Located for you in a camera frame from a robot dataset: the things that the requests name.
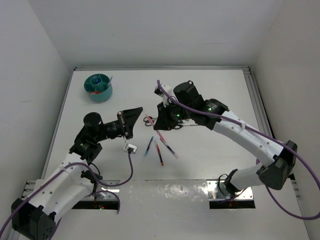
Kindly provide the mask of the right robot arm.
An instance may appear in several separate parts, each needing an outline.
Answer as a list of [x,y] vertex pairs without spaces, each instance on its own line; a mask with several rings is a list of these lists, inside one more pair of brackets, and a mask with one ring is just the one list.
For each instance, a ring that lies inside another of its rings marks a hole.
[[197,125],[231,139],[259,160],[257,165],[234,169],[218,184],[219,192],[233,197],[253,186],[265,185],[281,190],[296,163],[298,146],[291,140],[276,143],[238,118],[227,105],[217,99],[203,99],[192,81],[175,88],[164,84],[154,93],[162,97],[157,105],[158,117],[154,130],[170,131],[180,121],[193,120]]

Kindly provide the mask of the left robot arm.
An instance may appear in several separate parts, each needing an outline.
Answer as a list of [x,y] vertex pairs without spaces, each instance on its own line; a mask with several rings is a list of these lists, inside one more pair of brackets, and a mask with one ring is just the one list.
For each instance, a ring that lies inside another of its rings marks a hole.
[[87,196],[104,198],[113,185],[90,165],[102,150],[101,141],[133,138],[142,107],[122,110],[104,123],[97,112],[83,118],[83,127],[58,168],[25,199],[17,198],[7,219],[12,228],[30,240],[50,240],[61,218]]

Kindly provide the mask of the pink highlighter pen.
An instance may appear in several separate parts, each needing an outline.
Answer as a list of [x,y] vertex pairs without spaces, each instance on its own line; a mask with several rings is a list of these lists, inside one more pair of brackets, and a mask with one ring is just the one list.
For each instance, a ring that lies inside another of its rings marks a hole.
[[[145,115],[145,117],[147,118],[147,120],[148,120],[148,122],[151,124],[151,126],[154,127],[155,124],[154,124],[153,120],[152,120],[147,114]],[[165,138],[163,137],[163,135],[162,135],[158,130],[156,130],[156,133],[158,134],[158,136],[160,137],[160,139],[161,139],[164,143],[166,143]]]

